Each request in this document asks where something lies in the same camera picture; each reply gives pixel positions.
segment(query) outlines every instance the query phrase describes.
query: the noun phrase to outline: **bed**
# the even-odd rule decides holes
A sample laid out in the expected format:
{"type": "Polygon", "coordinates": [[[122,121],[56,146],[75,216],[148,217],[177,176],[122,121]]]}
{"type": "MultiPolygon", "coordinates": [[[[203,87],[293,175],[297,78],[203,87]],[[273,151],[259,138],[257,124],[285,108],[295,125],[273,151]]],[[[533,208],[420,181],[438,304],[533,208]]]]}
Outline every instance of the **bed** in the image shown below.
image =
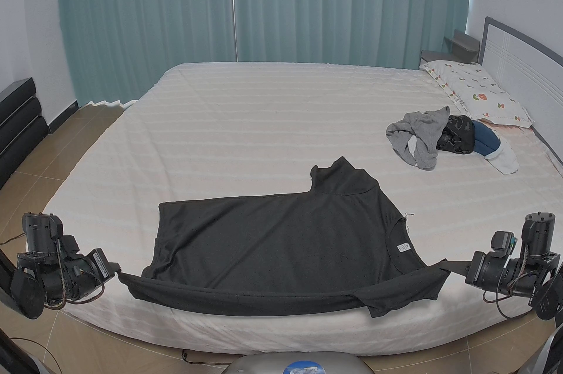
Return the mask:
{"type": "MultiPolygon", "coordinates": [[[[534,94],[561,117],[563,60],[554,60],[531,40],[490,19],[485,29],[489,36],[481,60],[489,73],[502,76],[503,86],[536,79],[534,94]],[[511,58],[513,47],[518,48],[517,63],[511,58]],[[522,71],[525,79],[520,78],[522,71]],[[538,83],[548,85],[548,92],[537,91],[538,83]]],[[[526,88],[505,88],[528,108],[545,142],[563,153],[557,151],[563,149],[563,137],[553,119],[530,106],[526,88]]],[[[65,233],[73,234],[83,250],[102,247],[110,261],[136,275],[152,259],[160,202],[307,191],[311,167],[329,166],[340,156],[376,178],[408,214],[409,237],[428,265],[443,258],[470,260],[475,250],[488,251],[496,230],[519,236],[528,213],[550,211],[563,219],[563,170],[531,129],[497,128],[518,157],[520,169],[513,175],[498,173],[475,153],[441,152],[432,172],[399,159],[385,137],[386,127],[405,112],[445,105],[455,112],[423,71],[299,63],[182,64],[166,72],[103,133],[45,211],[60,216],[65,233]]],[[[560,228],[559,223],[553,236],[556,252],[563,251],[560,228]]],[[[438,300],[414,302],[380,318],[371,318],[366,307],[228,317],[136,300],[115,279],[99,300],[66,310],[113,332],[177,348],[377,355],[444,344],[501,321],[496,307],[483,303],[481,294],[451,274],[438,300]]],[[[502,305],[507,314],[528,309],[522,298],[502,305]]]]}

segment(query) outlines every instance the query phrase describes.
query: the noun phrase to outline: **floral pillowcase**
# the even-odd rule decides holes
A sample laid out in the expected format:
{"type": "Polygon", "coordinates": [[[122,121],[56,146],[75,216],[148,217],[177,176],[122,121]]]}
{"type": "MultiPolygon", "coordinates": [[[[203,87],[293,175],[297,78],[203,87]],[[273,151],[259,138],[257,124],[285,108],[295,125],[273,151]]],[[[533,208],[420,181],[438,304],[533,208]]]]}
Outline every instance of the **floral pillowcase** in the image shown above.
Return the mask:
{"type": "Polygon", "coordinates": [[[422,64],[450,99],[471,119],[529,128],[533,121],[480,64],[432,61],[422,64]]]}

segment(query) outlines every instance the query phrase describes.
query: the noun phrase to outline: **gray garment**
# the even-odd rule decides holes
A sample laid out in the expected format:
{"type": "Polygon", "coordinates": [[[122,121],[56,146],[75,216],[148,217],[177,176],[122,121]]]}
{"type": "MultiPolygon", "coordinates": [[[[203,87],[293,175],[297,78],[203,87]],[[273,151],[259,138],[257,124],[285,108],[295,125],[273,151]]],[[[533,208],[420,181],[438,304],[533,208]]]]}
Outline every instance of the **gray garment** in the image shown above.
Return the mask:
{"type": "Polygon", "coordinates": [[[438,156],[436,144],[449,116],[448,106],[436,111],[407,113],[399,122],[387,127],[386,135],[394,151],[409,165],[432,169],[436,166],[438,156]],[[409,139],[413,135],[417,137],[414,157],[409,152],[409,139]]]}

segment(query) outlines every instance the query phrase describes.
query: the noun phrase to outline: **bed headboard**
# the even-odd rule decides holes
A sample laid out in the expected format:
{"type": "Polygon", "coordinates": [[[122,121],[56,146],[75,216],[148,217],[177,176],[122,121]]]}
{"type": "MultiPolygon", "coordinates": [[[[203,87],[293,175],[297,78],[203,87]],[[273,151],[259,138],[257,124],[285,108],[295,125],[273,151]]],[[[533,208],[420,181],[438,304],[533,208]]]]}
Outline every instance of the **bed headboard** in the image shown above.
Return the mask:
{"type": "Polygon", "coordinates": [[[563,159],[563,57],[529,36],[487,17],[479,63],[521,103],[534,131],[563,159]]]}

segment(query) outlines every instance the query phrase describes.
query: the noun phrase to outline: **blue sticker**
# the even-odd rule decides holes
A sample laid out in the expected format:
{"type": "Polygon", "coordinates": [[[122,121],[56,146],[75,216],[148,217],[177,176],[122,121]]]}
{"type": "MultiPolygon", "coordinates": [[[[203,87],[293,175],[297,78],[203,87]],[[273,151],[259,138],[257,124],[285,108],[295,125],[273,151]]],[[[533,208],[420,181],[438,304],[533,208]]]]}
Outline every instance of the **blue sticker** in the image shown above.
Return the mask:
{"type": "Polygon", "coordinates": [[[283,374],[327,374],[320,364],[305,360],[287,366],[283,374]]]}

